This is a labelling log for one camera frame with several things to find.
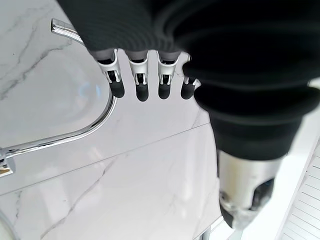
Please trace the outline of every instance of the black fingertip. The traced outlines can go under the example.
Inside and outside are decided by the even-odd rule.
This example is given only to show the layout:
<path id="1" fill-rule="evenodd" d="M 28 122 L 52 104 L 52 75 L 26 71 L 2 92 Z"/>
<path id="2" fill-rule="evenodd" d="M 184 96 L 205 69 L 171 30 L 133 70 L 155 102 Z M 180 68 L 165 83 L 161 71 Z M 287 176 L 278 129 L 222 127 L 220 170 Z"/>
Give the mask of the black fingertip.
<path id="1" fill-rule="evenodd" d="M 195 85 L 182 83 L 181 97 L 185 100 L 190 99 L 195 92 Z"/>
<path id="2" fill-rule="evenodd" d="M 159 84 L 158 94 L 161 99 L 167 99 L 170 95 L 171 85 Z"/>
<path id="3" fill-rule="evenodd" d="M 141 101 L 145 102 L 149 97 L 148 84 L 135 85 L 136 97 Z"/>
<path id="4" fill-rule="evenodd" d="M 110 89 L 112 94 L 118 99 L 122 98 L 125 95 L 125 87 L 122 80 L 120 80 L 119 82 L 114 81 L 110 83 Z"/>

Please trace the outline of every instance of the chrome pipe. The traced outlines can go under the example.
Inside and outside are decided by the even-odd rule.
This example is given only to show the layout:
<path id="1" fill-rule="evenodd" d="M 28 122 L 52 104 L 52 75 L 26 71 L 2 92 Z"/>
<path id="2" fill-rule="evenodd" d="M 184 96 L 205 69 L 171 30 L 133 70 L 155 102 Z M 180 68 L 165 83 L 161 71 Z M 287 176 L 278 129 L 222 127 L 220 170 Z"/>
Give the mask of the chrome pipe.
<path id="1" fill-rule="evenodd" d="M 83 44 L 83 41 L 81 40 L 80 36 L 78 35 L 78 33 L 76 32 L 76 30 L 73 28 L 71 24 L 65 23 L 57 19 L 52 19 L 51 32 L 57 35 L 65 36 L 69 39 L 72 39 L 74 41 L 77 41 L 78 43 Z M 72 141 L 84 138 L 89 134 L 92 134 L 97 129 L 99 129 L 108 120 L 108 118 L 110 117 L 110 115 L 115 109 L 116 102 L 117 102 L 117 98 L 113 96 L 110 90 L 109 98 L 103 112 L 91 124 L 79 130 L 68 132 L 65 134 L 47 137 L 40 140 L 30 141 L 30 142 L 26 142 L 26 143 L 14 145 L 14 146 L 2 148 L 1 158 L 2 159 L 12 158 L 21 154 L 30 153 L 33 151 L 53 147 L 56 145 L 60 145 L 60 144 L 64 144 L 64 143 L 68 143 L 68 142 L 72 142 Z"/>

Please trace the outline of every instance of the gray marble vein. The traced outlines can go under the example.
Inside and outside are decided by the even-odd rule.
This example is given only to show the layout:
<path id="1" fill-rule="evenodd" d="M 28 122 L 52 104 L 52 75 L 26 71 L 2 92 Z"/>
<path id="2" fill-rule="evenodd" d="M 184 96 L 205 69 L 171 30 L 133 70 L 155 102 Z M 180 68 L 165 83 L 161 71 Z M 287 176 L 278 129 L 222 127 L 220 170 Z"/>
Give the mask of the gray marble vein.
<path id="1" fill-rule="evenodd" d="M 13 226 L 16 225 L 18 219 L 19 219 L 19 214 L 20 214 L 20 204 L 21 204 L 21 193 L 22 193 L 22 190 L 16 192 L 16 202 L 15 202 L 15 219 L 14 219 L 14 222 L 13 222 Z"/>
<path id="2" fill-rule="evenodd" d="M 8 93 L 14 89 L 18 84 L 21 82 L 25 81 L 26 78 L 28 77 L 29 73 L 37 67 L 37 65 L 45 59 L 51 52 L 53 51 L 60 51 L 63 50 L 64 48 L 70 46 L 72 44 L 72 40 L 68 39 L 68 41 L 65 44 L 62 44 L 58 47 L 53 47 L 46 49 L 44 52 L 42 52 L 41 56 L 25 71 L 23 71 L 17 78 L 13 79 L 10 81 L 10 84 L 6 86 L 2 91 L 0 91 L 0 101 L 4 100 Z"/>
<path id="3" fill-rule="evenodd" d="M 212 199 L 212 196 L 216 195 L 215 192 L 216 192 L 216 189 L 219 188 L 219 186 L 220 186 L 219 185 L 219 181 L 216 180 L 215 183 L 214 183 L 214 186 L 211 188 L 211 191 L 209 192 L 209 194 L 206 197 L 206 200 L 205 200 L 203 208 L 202 208 L 201 216 L 203 216 L 205 211 L 207 211 L 207 206 L 209 205 L 210 200 Z M 201 223 L 201 219 L 199 219 L 197 221 L 197 224 L 195 225 L 194 232 L 192 234 L 193 237 L 195 235 L 197 235 L 197 233 L 199 232 L 200 223 Z"/>
<path id="4" fill-rule="evenodd" d="M 35 12 L 38 11 L 43 11 L 46 8 L 50 7 L 52 4 L 51 3 L 47 3 L 41 7 L 33 7 L 33 8 L 28 8 L 22 15 L 18 16 L 14 22 L 12 23 L 12 25 L 5 30 L 1 35 L 0 35 L 0 40 L 8 35 L 10 32 L 12 32 L 15 28 L 17 28 L 20 24 L 22 24 L 24 22 L 24 20 L 32 15 L 35 14 Z"/>
<path id="5" fill-rule="evenodd" d="M 113 166 L 113 164 L 115 163 L 115 160 L 111 161 L 103 170 L 101 176 L 90 186 L 88 187 L 74 202 L 74 204 L 70 207 L 68 213 L 66 214 L 66 216 L 62 219 L 60 219 L 59 221 L 57 221 L 56 223 L 54 223 L 53 225 L 51 225 L 47 230 L 45 230 L 41 236 L 40 239 L 43 239 L 48 233 L 50 233 L 53 229 L 57 228 L 58 226 L 60 226 L 61 224 L 63 224 L 66 219 L 68 218 L 68 216 L 74 211 L 74 209 L 76 208 L 77 204 L 92 190 L 95 188 L 95 186 L 100 182 L 101 178 L 106 174 L 106 172 L 109 171 L 109 169 Z"/>
<path id="6" fill-rule="evenodd" d="M 28 47 L 30 46 L 30 43 L 32 42 L 32 40 L 34 39 L 34 36 L 35 36 L 35 33 L 37 31 L 37 27 L 38 27 L 38 23 L 43 20 L 44 18 L 46 18 L 48 16 L 49 13 L 51 13 L 53 11 L 54 7 L 50 7 L 44 14 L 42 14 L 40 17 L 38 17 L 34 23 L 32 24 L 32 30 L 31 30 L 31 33 L 28 37 L 28 39 L 26 40 L 25 42 L 25 45 L 22 49 L 22 51 L 19 53 L 19 55 L 17 56 L 17 62 L 16 64 L 14 64 L 14 66 L 12 66 L 8 71 L 6 71 L 1 77 L 0 77 L 0 81 L 2 81 L 3 79 L 5 79 L 9 74 L 11 74 L 16 68 L 18 65 L 20 65 L 21 63 L 21 60 L 22 60 L 22 57 L 25 55 Z M 0 96 L 0 101 L 3 100 L 6 96 L 2 97 Z"/>

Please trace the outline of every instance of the robotic hand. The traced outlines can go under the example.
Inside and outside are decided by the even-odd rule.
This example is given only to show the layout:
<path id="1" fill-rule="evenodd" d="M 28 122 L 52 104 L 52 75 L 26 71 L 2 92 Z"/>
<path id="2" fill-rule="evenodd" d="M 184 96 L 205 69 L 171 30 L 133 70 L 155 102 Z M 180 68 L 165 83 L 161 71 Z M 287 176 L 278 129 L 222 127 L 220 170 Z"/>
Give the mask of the robotic hand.
<path id="1" fill-rule="evenodd" d="M 215 136 L 221 213 L 230 227 L 245 228 L 270 199 L 303 116 L 320 101 L 308 86 L 320 76 L 320 1 L 58 2 L 118 98 L 125 89 L 116 49 L 129 57 L 141 101 L 149 95 L 148 50 L 158 51 L 162 99 L 180 51 L 190 54 L 181 95 L 201 82 L 194 97 Z"/>

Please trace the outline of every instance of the white marble surface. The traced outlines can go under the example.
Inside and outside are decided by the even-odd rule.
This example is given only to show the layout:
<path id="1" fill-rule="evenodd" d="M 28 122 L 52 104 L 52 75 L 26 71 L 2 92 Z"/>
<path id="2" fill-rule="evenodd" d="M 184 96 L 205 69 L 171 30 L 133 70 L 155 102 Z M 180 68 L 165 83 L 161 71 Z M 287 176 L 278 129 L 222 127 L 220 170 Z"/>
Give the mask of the white marble surface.
<path id="1" fill-rule="evenodd" d="M 186 240 L 220 216 L 209 124 L 0 196 L 21 240 Z"/>
<path id="2" fill-rule="evenodd" d="M 99 67 L 82 45 L 50 33 L 51 18 L 68 21 L 53 0 L 10 1 L 0 9 L 1 147 L 84 127 L 106 104 L 108 83 Z M 162 100 L 150 53 L 149 99 L 142 103 L 119 51 L 126 94 L 109 120 L 83 139 L 15 157 L 16 173 L 0 179 L 0 195 L 208 123 L 194 99 L 180 97 L 183 58 Z"/>

